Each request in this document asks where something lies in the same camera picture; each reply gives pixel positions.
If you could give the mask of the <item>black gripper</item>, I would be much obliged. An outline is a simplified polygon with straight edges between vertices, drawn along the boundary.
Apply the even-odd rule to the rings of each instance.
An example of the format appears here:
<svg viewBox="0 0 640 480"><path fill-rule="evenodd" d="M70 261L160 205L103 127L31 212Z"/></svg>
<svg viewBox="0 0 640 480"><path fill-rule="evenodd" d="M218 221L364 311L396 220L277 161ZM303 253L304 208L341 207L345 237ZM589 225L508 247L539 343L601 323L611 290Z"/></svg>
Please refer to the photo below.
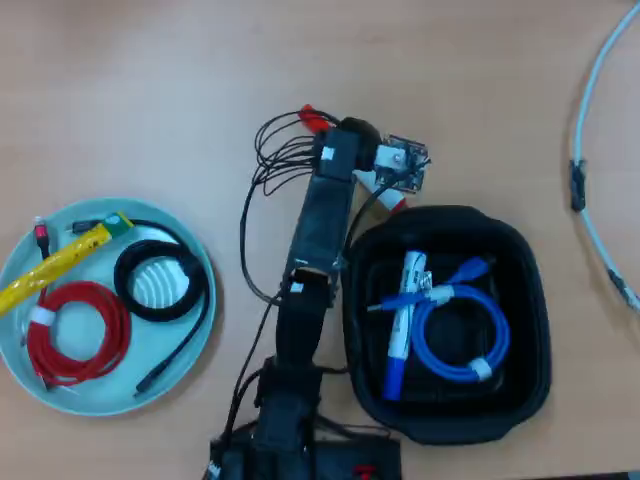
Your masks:
<svg viewBox="0 0 640 480"><path fill-rule="evenodd" d="M346 117L316 133L312 166L320 176L350 176L354 170L372 171L381 134L370 123Z"/></svg>

